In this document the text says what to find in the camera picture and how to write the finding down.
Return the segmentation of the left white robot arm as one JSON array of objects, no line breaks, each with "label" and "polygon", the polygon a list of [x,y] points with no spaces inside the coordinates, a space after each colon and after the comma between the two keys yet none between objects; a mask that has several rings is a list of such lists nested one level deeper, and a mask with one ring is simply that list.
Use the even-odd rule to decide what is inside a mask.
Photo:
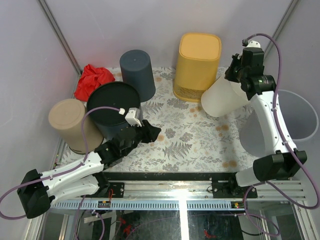
[{"label": "left white robot arm", "polygon": [[85,158],[42,173],[30,170],[17,190],[26,217],[36,218],[56,203],[72,198],[105,197],[110,183],[103,171],[120,163],[139,144],[155,142],[160,132],[161,128],[144,119],[141,126],[121,129]]}]

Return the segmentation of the yellow mesh basket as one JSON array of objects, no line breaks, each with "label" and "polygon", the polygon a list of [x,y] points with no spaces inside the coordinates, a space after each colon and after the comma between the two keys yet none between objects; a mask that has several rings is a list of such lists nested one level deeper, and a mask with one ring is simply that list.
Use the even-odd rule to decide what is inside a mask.
[{"label": "yellow mesh basket", "polygon": [[216,81],[221,51],[221,39],[214,34],[184,34],[178,49],[173,94],[182,101],[200,102]]}]

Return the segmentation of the slate blue tapered bin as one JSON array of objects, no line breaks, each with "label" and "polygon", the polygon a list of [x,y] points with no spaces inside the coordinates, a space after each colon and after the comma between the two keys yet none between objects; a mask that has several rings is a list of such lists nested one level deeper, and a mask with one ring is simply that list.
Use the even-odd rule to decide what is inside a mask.
[{"label": "slate blue tapered bin", "polygon": [[119,65],[123,82],[137,90],[141,103],[155,95],[151,58],[147,52],[140,49],[129,50],[120,57]]}]

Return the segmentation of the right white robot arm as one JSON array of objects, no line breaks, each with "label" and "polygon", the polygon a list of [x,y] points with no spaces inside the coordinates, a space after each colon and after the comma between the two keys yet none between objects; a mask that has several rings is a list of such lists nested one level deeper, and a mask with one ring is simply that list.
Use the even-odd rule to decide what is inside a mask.
[{"label": "right white robot arm", "polygon": [[235,174],[235,180],[228,184],[228,192],[240,197],[246,187],[270,180],[286,180],[293,177],[301,164],[307,161],[304,150],[299,151],[287,130],[276,82],[271,75],[264,74],[264,51],[260,47],[245,47],[242,54],[232,56],[232,62],[225,72],[230,82],[239,83],[257,115],[262,130],[265,156],[256,159],[253,166]]}]

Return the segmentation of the cream white bin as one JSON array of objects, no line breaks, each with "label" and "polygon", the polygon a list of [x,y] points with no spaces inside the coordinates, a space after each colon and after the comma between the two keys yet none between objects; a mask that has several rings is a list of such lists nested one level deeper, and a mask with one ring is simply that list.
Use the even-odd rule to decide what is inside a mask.
[{"label": "cream white bin", "polygon": [[250,101],[240,83],[228,81],[221,75],[202,94],[200,103],[208,115],[218,118],[249,104]]}]

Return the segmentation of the beige bin with black rim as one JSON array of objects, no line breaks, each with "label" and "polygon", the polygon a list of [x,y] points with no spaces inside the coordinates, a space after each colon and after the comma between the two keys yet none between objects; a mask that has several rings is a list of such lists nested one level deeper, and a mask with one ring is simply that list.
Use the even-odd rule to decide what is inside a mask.
[{"label": "beige bin with black rim", "polygon": [[86,113],[87,109],[80,100],[69,98],[56,103],[48,115],[50,125],[69,148],[80,155],[86,153],[82,130],[84,130],[89,152],[100,146],[104,140],[102,133],[90,117],[86,117],[82,123]]}]

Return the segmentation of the large dark navy bin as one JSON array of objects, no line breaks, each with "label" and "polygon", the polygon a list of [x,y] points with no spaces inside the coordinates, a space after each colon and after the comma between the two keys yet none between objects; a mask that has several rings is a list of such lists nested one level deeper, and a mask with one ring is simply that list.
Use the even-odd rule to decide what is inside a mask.
[{"label": "large dark navy bin", "polygon": [[140,96],[136,89],[122,81],[109,82],[101,85],[88,98],[88,111],[98,107],[112,107],[99,109],[89,114],[106,140],[112,139],[121,129],[128,127],[125,116],[115,109],[141,108]]}]

